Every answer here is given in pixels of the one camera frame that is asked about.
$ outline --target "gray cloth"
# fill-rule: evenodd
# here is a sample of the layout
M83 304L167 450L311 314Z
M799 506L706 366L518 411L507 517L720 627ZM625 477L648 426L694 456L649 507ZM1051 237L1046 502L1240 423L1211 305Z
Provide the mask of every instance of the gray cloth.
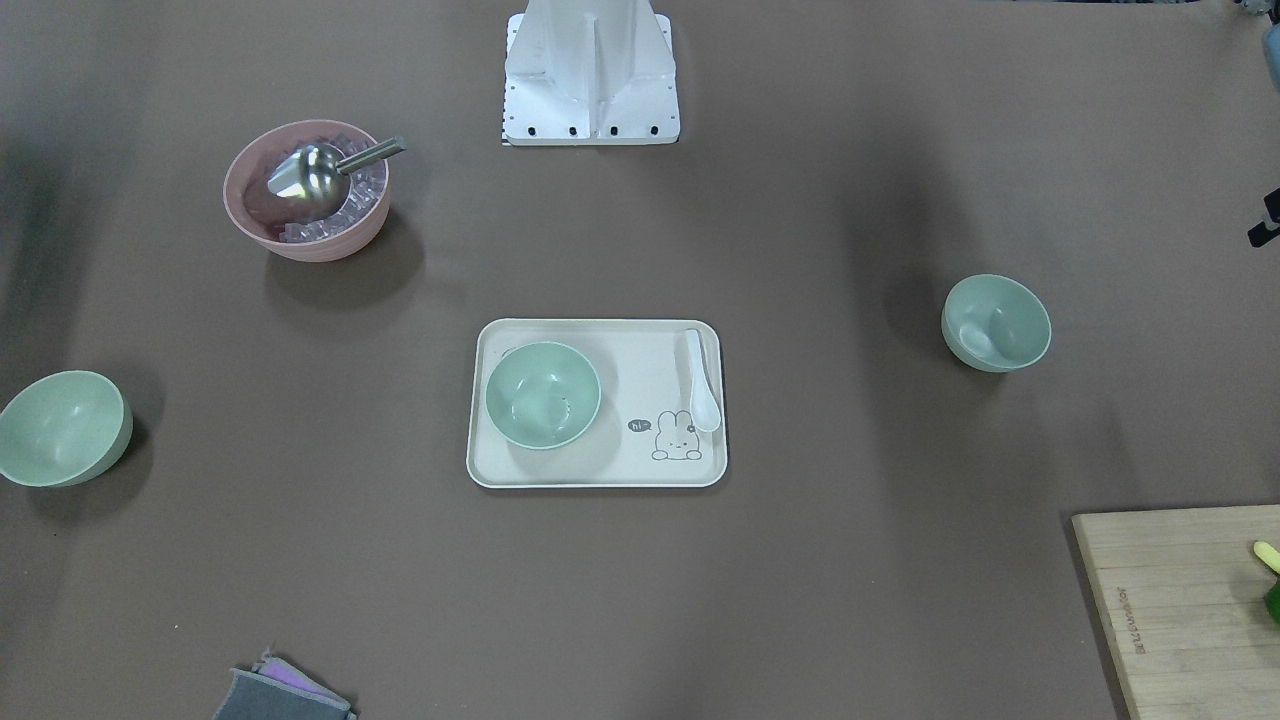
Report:
M356 716L344 700L233 669L232 688L214 720L356 720Z

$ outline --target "bowl rim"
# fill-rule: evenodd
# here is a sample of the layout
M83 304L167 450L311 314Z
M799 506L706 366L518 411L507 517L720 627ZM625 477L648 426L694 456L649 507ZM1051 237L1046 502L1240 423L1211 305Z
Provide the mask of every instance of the bowl rim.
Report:
M502 430L502 425L499 425L493 419L493 414L489 411L489 386L490 386L490 383L493 383L493 375L494 375L494 373L497 373L498 368L500 368L502 364L506 363L507 359L511 357L512 355L515 355L517 351L525 350L526 347L539 346L539 345L557 345L559 347L563 347L563 348L568 350L573 355L577 355L579 357L582 359L584 363L586 363L588 369L591 370L591 377L595 379L595 407L591 410L591 418L586 421L585 425L582 425L581 430L579 430L579 432L576 432L573 434L573 437L571 437L571 438L568 438L568 439L566 439L563 442L558 442L556 445L526 445L524 442L520 442L520 441L512 438L511 436L508 436L507 433L504 433ZM489 370L489 377L485 378L485 382L484 382L484 400L485 400L485 402L484 402L484 414L485 414L485 418L489 418L489 423L493 424L494 429L498 430L498 434L500 434L503 437L503 439L506 439L507 442L509 442L509 443L512 443L515 446L524 447L525 450L556 450L557 447L564 447L566 445L568 445L568 443L573 442L575 439L582 437L582 433L585 433L586 430L589 430L591 428L591 425L595 424L595 419L599 418L599 415L600 415L600 405L604 402L604 384L600 382L600 373L595 369L595 363L591 363L591 359L588 357L586 355L584 355L581 350L573 347L572 345L567 345L567 343L559 342L557 340L538 340L538 341L534 341L534 342L526 342L525 345L518 345L516 347L512 347L511 350L506 351L502 355L502 357L498 359L498 364L493 366L493 370Z
M970 357L973 357L973 360L975 363L986 365L987 368L992 368L989 370L987 368L978 368L977 365L973 365L973 363L969 363L964 357L961 357L960 360L963 360L966 365L978 368L979 370L997 372L997 373L1007 373L1010 370L1021 370L1023 368L1029 368L1029 366L1034 365L1036 363L1039 363L1041 359L1044 357L1044 354L1048 352L1048 346L1052 345L1052 342L1053 342L1053 319L1050 316L1048 309L1044 307L1044 301L1041 300L1039 296L1036 295L1034 291L1032 291L1032 288L1029 288L1025 284L1015 281L1014 278L1010 278L1009 275L1000 275L1000 274L996 274L996 273L978 273L975 275L968 275L965 278L961 278L959 282L956 282L954 286L951 286L951 290L947 291L947 299L946 299L946 301L942 302L942 331L943 331L943 333L946 333L948 336L955 336L956 334L955 333L955 328L951 324L951 313L950 313L951 299L952 299L952 296L955 296L956 290L961 284L969 283L970 281L975 282L975 281L987 279L987 278L996 279L996 281L1000 281L1000 282L1006 283L1006 284L1011 284L1011 286L1016 287L1018 290L1023 291L1024 293L1027 293L1027 296L1030 297L1032 301L1036 302L1036 307L1039 310L1039 314L1044 318L1044 346L1041 347L1039 352L1036 354L1036 357L1032 357L1030 360L1028 360L1025 363L1010 363L1007 365L997 365L995 363L987 363L986 360L979 359L977 355L973 355L972 352L968 351L968 348L965 348L965 354L966 355L969 355ZM959 336L956 337L956 343L960 345L961 348L964 348L964 345L960 343ZM947 347L950 347L951 351L955 352L955 348L951 347L950 342L947 342Z
M333 123L335 126L343 126L347 131L360 133L369 142L378 142L378 138L375 138L367 131L365 131L362 128L358 128L358 127L356 127L356 126L353 126L351 123L347 123L347 122L343 122L343 120L334 120L334 119L329 119L329 118L311 118L311 119L307 119L307 120L293 120L292 123L284 123L283 126L274 127L274 128L264 132L262 135L255 137L252 141L250 141L248 145L246 145L244 147L242 147L241 151L236 154L236 159L232 160L232 164L227 165L227 174L223 176L223 210L227 211L227 217L230 219L230 222L232 222L233 225L236 225L242 233L247 234L255 242L264 243L264 247L273 246L273 245L274 246L283 246L283 247L312 247L312 246L321 245L321 243L325 243L325 242L337 241L337 240L339 240L342 237L346 237L347 233L351 233L352 231L355 231L360 225L365 224L365 220L367 220L369 218L371 218L376 213L378 208L380 208L384 202L389 202L389 200L387 197L387 195L388 195L387 193L387 188L390 187L390 182L392 182L392 165L390 165L390 163L387 161L385 158L383 158L381 160L379 160L379 163L381 163L383 165L385 165L385 172L387 172L387 179L383 181L383 192L381 192L381 195L378 196L378 200L374 201L372 206L369 208L369 211L365 213L365 217L360 218L358 220L356 220L355 224L352 224L349 228L346 228L346 229L343 229L343 231L340 231L340 232L338 232L335 234L330 234L329 237L321 237L319 240L312 240L312 241L308 241L308 242L280 242L279 240L271 240L269 237L262 237L262 236L257 234L256 232L246 228L243 224L241 224L241 222L237 220L236 215L232 213L230 201L228 200L230 197L230 191L228 188L229 188L229 183L230 183L230 179L232 179L232 170L241 161L241 158L243 158L244 154L248 152L248 150L251 147L253 147L253 145L256 145L264 137L266 137L266 136L269 136L271 133L275 133L275 132L280 132L280 131L292 128L294 126L310 124L310 123Z
M91 377L91 378L93 378L96 380L100 380L101 383L105 383L106 387L111 389L111 397L115 401L115 410L118 410L120 413L120 419L119 419L118 427L115 429L116 436L119 436L120 428L124 427L124 416L125 416L124 395L120 392L120 388L116 387L116 384L111 382L110 378L108 378L106 375L102 375L101 373L95 373L93 370L61 370L61 372L54 373L51 375L45 375L45 377L40 378L38 380L31 383L29 386L22 388L22 391L18 392L18 395L13 396L9 400L9 402L5 404L4 409L0 410L0 427L4 425L4 418L9 414L9 409L13 407L13 404L19 397L22 397L28 391L32 391L33 388L36 388L38 386L42 386L45 383L56 382L58 378L64 378L67 375ZM14 482L14 483L17 483L19 486L24 486L24 487L29 487L29 488L58 487L58 486L61 486L61 484L65 484L65 483L70 483L76 478L78 478L78 477L83 475L84 473L87 473L88 470L92 470L95 465L97 465L99 462L101 462L102 457L106 457L106 455L111 451L111 447L114 445L115 445L115 439L113 439L110 445L108 445L106 447L104 447L102 452L97 457L95 457L92 462L88 462L83 468L79 468L78 470L76 470L74 473L72 473L72 474L69 474L67 477L58 478L54 482L49 482L49 483L33 483L31 480L23 480L23 479L17 478L13 473L10 473L9 470L5 469L5 466L4 466L4 456L0 456L0 475L4 475L9 480L12 480L12 482Z

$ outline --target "scoop handle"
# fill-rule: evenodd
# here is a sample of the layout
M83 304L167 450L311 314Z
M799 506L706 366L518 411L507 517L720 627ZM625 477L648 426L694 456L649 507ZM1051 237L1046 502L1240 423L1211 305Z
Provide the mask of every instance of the scoop handle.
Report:
M334 169L338 170L339 174L349 176L365 165L372 165L374 163L384 158L390 158L407 147L408 146L404 145L404 138L397 135L396 137L384 140L372 147L366 147L351 158L338 160Z

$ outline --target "yellow handle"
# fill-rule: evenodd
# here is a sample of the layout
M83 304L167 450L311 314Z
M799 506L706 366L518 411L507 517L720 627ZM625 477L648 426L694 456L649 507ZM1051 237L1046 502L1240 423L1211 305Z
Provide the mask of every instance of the yellow handle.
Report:
M1280 551L1271 547L1271 543L1258 541L1253 543L1253 555L1258 556L1258 560L1266 562L1267 568L1276 574L1280 574Z

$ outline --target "rectangular tray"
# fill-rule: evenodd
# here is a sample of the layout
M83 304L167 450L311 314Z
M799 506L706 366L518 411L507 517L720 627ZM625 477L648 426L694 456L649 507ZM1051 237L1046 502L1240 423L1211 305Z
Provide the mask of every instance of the rectangular tray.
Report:
M696 328L712 393L724 411L719 337L699 320L561 320L503 318L480 331L471 391L467 471L488 488L707 487L728 468L727 423L691 429L692 378L681 333ZM557 341L575 347L600 375L600 411L573 442L526 450L507 442L485 413L485 383L498 360L522 345ZM687 443L676 452L666 441Z

